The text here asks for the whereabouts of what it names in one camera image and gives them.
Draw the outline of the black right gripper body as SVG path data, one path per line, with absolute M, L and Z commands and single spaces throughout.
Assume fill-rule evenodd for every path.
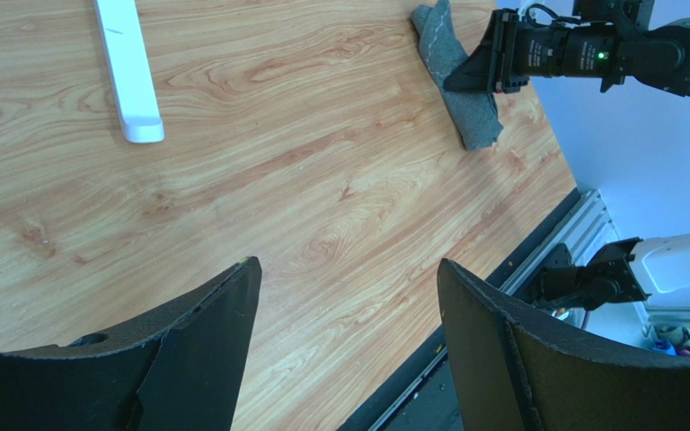
M 652 1 L 575 1 L 560 15 L 543 1 L 517 10 L 516 71 L 542 77 L 598 78 L 601 92 L 637 80 L 665 80 L 685 64 L 686 50 L 649 34 Z

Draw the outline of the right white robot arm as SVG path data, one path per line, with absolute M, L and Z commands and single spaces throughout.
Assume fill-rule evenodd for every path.
M 596 78 L 602 92 L 627 78 L 690 97 L 690 18 L 656 29 L 650 1 L 578 1 L 572 14 L 537 22 L 528 8 L 499 9 L 479 47 L 445 80 L 451 92 L 510 93 L 532 77 Z M 636 297 L 653 311 L 690 312 L 690 149 L 669 121 L 671 106 L 624 105 L 622 125 L 607 115 L 588 123 L 599 169 L 637 188 L 628 207 L 647 221 L 689 223 L 670 237 L 637 242 L 631 251 Z

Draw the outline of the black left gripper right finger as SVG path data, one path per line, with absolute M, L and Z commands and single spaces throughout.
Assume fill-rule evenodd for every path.
M 690 430 L 690 358 L 577 329 L 450 259 L 438 302 L 467 430 Z

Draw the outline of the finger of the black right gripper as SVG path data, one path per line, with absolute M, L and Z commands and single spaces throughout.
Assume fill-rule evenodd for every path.
M 516 10 L 492 12 L 479 46 L 444 81 L 443 89 L 459 93 L 513 93 L 522 76 L 513 71 L 520 19 Z

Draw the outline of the grey cloth napkin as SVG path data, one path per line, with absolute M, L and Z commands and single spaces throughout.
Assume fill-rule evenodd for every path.
M 474 152 L 493 146 L 503 130 L 493 96 L 446 86 L 447 78 L 468 58 L 456 36 L 450 3 L 421 4 L 410 20 L 419 37 L 420 59 L 440 91 L 464 149 Z

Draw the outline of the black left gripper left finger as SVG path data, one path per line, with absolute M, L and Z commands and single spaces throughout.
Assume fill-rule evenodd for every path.
M 69 345 L 0 353 L 0 430 L 229 429 L 261 277 L 242 259 Z

